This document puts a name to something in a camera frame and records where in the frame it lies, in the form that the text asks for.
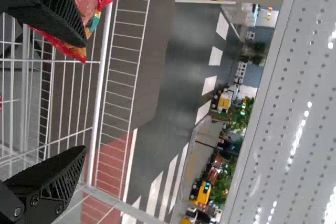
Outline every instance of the white floor stripe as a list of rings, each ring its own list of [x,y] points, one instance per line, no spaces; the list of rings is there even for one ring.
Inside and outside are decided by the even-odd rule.
[[[211,105],[211,100],[209,100],[207,103],[205,103],[202,107],[200,107],[197,111],[197,116],[196,116],[196,122],[195,125],[203,118],[207,115],[207,113],[209,112],[210,109],[210,105]]]
[[[129,161],[128,161],[126,181],[125,181],[125,191],[124,191],[124,195],[123,195],[123,198],[122,198],[122,201],[124,201],[124,202],[126,202],[126,200],[127,200],[128,188],[130,186],[131,169],[132,169],[132,164],[133,164],[133,156],[134,156],[134,149],[135,149],[137,134],[138,134],[138,129],[135,129],[133,131],[133,135],[132,135],[130,158],[129,158]]]
[[[135,207],[136,209],[139,209],[140,206],[140,201],[141,201],[141,196],[133,203],[133,207]],[[123,215],[122,217],[122,222],[121,224],[137,224],[136,221],[137,219],[130,216],[130,215]]]
[[[156,203],[158,202],[159,191],[161,186],[162,174],[163,172],[161,172],[159,176],[156,177],[156,179],[152,182],[151,189],[149,191],[146,213],[151,216],[154,216],[155,214]]]
[[[229,30],[229,23],[226,21],[226,19],[224,18],[223,14],[220,13],[219,14],[219,18],[218,18],[218,23],[217,23],[217,29],[216,32],[223,38],[226,40],[226,36],[227,36],[227,31]]]
[[[202,95],[213,91],[216,86],[217,76],[205,78]]]
[[[221,60],[223,56],[223,51],[219,50],[216,47],[212,47],[209,66],[219,66],[221,65]]]
[[[167,180],[164,186],[163,199],[162,199],[160,214],[159,214],[159,220],[162,220],[162,221],[164,221],[164,217],[166,216],[168,200],[169,200],[170,191],[172,189],[173,178],[174,178],[178,156],[179,155],[177,154],[174,157],[174,159],[170,162],[169,169],[168,169]]]
[[[184,163],[185,163],[185,158],[187,157],[188,147],[189,147],[189,143],[187,143],[187,145],[183,148],[183,151],[182,151],[182,156],[181,156],[180,164],[178,166],[177,177],[176,177],[176,181],[175,181],[172,201],[170,202],[170,206],[169,206],[169,213],[173,210],[173,208],[175,206],[175,203],[176,203],[177,193],[179,192],[178,190],[179,190],[180,183],[181,183],[183,167],[184,167]]]

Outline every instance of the pegboard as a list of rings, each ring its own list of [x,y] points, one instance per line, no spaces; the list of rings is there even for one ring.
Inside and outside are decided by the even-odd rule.
[[[284,0],[222,223],[336,222],[336,0]]]

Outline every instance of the green plant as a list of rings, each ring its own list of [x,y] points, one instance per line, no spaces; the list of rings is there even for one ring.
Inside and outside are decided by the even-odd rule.
[[[257,66],[260,65],[262,60],[263,60],[263,57],[261,55],[254,55],[253,57],[251,57],[252,64],[257,65]]]
[[[262,41],[256,41],[253,43],[252,49],[255,53],[263,53],[266,50],[266,43]]]
[[[236,158],[231,159],[229,164],[222,165],[223,172],[219,174],[217,182],[211,191],[210,198],[216,205],[220,207],[225,204],[232,183],[233,174],[235,173],[236,165]]]
[[[228,117],[229,124],[228,128],[230,131],[238,130],[237,134],[242,134],[244,128],[250,120],[252,108],[254,104],[254,98],[245,97],[246,107],[244,109],[245,115],[241,115],[241,104],[240,106],[231,106],[229,109]]]
[[[250,60],[250,57],[248,55],[242,55],[240,60],[244,63],[247,63]]]

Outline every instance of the potted plant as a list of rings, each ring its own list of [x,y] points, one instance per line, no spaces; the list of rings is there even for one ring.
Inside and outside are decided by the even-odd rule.
[[[253,57],[251,57],[251,62],[254,65],[260,65],[261,62],[263,60],[263,57],[261,55],[254,55]]]

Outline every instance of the metal wire grid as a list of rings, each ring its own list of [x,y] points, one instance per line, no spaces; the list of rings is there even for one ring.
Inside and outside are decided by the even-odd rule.
[[[133,8],[125,9],[126,4],[123,1],[133,1]],[[125,188],[127,158],[132,140],[131,120],[134,95],[149,4],[150,0],[116,0],[115,2],[94,185],[119,199],[123,198]],[[136,8],[139,5],[144,6],[145,9]],[[134,23],[131,19],[133,15],[141,17],[139,19],[142,23]],[[137,47],[129,47],[124,43],[127,39],[132,40],[132,45]],[[127,70],[120,71],[118,68],[120,64]]]
[[[86,65],[56,53],[41,35],[7,14],[0,28],[0,179],[6,180],[69,147],[89,143],[92,68],[99,61],[92,60],[93,51]],[[61,91],[54,92],[55,84]]]

